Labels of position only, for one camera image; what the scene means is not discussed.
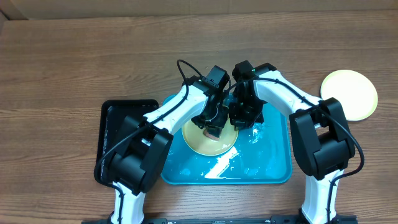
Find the round plate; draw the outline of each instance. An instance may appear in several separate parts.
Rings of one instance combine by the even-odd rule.
[[[234,145],[238,138],[238,131],[234,130],[229,119],[220,134],[220,140],[213,140],[203,134],[204,129],[200,129],[192,121],[188,121],[182,126],[182,136],[187,145],[195,152],[204,156],[217,156]]]
[[[377,106],[377,91],[364,75],[352,70],[330,73],[321,86],[321,97],[336,98],[348,121],[359,121],[370,116]]]

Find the blue tray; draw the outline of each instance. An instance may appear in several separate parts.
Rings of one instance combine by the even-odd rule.
[[[164,104],[174,95],[167,97]],[[193,151],[182,136],[174,135],[162,178],[173,185],[281,184],[292,175],[286,119],[265,104],[264,123],[240,131],[234,146],[218,156]]]

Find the robotic arm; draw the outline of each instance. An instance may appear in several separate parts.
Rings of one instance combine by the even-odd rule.
[[[330,181],[343,173],[348,159],[354,156],[353,143],[344,133],[327,121],[316,108],[304,103],[297,95],[275,82],[278,80],[293,88],[309,102],[327,111],[347,130],[348,124],[340,103],[335,99],[322,101],[308,95],[289,83],[279,71],[270,64],[253,68],[248,61],[235,66],[232,73],[237,83],[233,96],[237,99],[229,107],[222,105],[223,89],[229,81],[229,75],[215,66],[207,77],[188,79],[187,99],[152,128],[137,135],[127,144],[115,149],[114,156],[105,160],[105,167],[113,177],[113,184],[122,188],[124,203],[122,219],[119,210],[120,196],[116,192],[115,213],[111,217],[113,224],[140,224],[144,219],[142,206],[145,193],[151,189],[159,177],[175,134],[189,119],[197,126],[209,129],[211,134],[221,132],[228,115],[236,129],[250,128],[262,121],[262,105],[272,104],[286,118],[290,119],[294,156],[299,167],[306,174],[305,201],[301,208],[303,223],[326,223],[327,200]],[[161,108],[144,115],[143,118],[126,117],[118,131],[115,142],[133,131],[156,120],[160,115],[177,105],[186,94],[187,86]],[[319,127],[329,127],[329,131],[318,136]],[[336,216],[333,188],[330,217]]]

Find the tabletop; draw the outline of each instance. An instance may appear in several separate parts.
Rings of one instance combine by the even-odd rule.
[[[360,223],[398,219],[398,11],[7,21],[0,35],[0,223],[79,223],[108,217],[114,190],[93,178],[101,105],[160,104],[179,91],[184,59],[269,62],[312,95],[332,71],[368,77],[379,103],[349,123],[366,163],[343,179],[337,212]],[[192,71],[184,68],[187,76]],[[358,153],[347,170],[359,164]],[[173,186],[159,179],[147,217],[244,218],[297,214],[305,178],[279,185]]]

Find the black cable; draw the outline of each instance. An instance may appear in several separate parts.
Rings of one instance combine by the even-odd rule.
[[[194,69],[194,71],[197,72],[197,74],[199,74],[199,76],[203,77],[203,75],[191,64],[189,64],[188,62],[178,59],[177,60],[177,67],[178,70],[181,73],[181,76],[183,78],[184,84],[186,86],[186,92],[184,97],[179,101],[179,103],[177,103],[173,108],[171,108],[170,110],[168,110],[167,112],[165,112],[164,114],[160,115],[157,119],[153,120],[152,122],[148,123],[147,125],[135,130],[133,133],[129,134],[127,137],[125,137],[124,139],[120,140],[117,144],[115,144],[107,153],[103,154],[101,156],[101,158],[98,160],[98,162],[95,164],[95,168],[94,168],[94,179],[95,181],[97,181],[99,184],[107,186],[107,187],[111,187],[115,190],[117,190],[119,192],[119,197],[120,197],[120,206],[119,206],[119,218],[118,218],[118,222],[119,224],[121,224],[121,215],[122,215],[122,207],[123,207],[123,200],[124,200],[124,194],[123,191],[120,187],[115,186],[113,184],[109,184],[107,182],[104,182],[101,180],[100,177],[100,169],[102,166],[103,161],[112,154],[112,152],[114,151],[114,149],[116,149],[118,146],[120,146],[123,142],[127,141],[128,139],[133,138],[134,136],[136,136],[137,134],[147,130],[149,127],[151,127],[153,124],[157,123],[158,121],[164,119],[167,115],[169,115],[171,112],[173,112],[175,109],[177,109],[179,106],[181,106],[181,104],[188,98],[188,94],[189,94],[189,85],[187,82],[187,78],[185,77],[184,73],[182,72],[181,66],[180,66],[180,62],[184,63],[185,65],[188,65],[189,67],[191,67],[192,69]]]
[[[274,82],[277,84],[280,84],[282,86],[284,86],[285,88],[287,88],[288,90],[290,90],[294,95],[296,95],[298,98],[300,98],[304,103],[314,107],[316,110],[318,110],[319,112],[321,112],[321,114],[323,114],[329,121],[331,121],[332,123],[334,123],[335,125],[337,125],[340,129],[343,130],[343,132],[348,135],[349,138],[351,138],[354,142],[354,145],[356,146],[359,156],[361,158],[361,162],[359,163],[359,166],[357,169],[348,172],[346,174],[341,174],[335,178],[332,179],[332,181],[330,182],[330,187],[329,187],[329,194],[328,194],[328,204],[327,204],[327,208],[326,208],[326,212],[327,212],[327,219],[328,219],[328,224],[330,224],[330,204],[331,204],[331,196],[333,193],[333,187],[335,186],[335,183],[337,180],[344,178],[344,177],[349,177],[351,175],[357,174],[359,171],[361,171],[361,169],[363,168],[363,165],[365,163],[365,156],[363,154],[362,148],[359,145],[359,143],[357,142],[357,140],[354,138],[354,136],[347,131],[347,129],[345,129],[339,122],[337,122],[333,117],[331,117],[328,113],[326,113],[326,111],[323,111],[319,106],[314,105],[313,103],[311,103],[310,101],[308,101],[304,96],[300,95],[296,90],[294,90],[291,86],[289,86],[288,84],[279,81],[278,79],[273,79],[273,78],[259,78],[259,77],[253,77],[249,80],[243,80],[240,82],[235,83],[234,85],[232,85],[231,87],[229,87],[225,92],[224,92],[224,96],[222,97],[222,99],[226,98],[229,94],[229,91],[231,91],[232,88],[236,87],[237,85],[240,85],[242,83],[245,82],[250,82],[253,80],[264,80],[264,81],[269,81],[269,82]]]

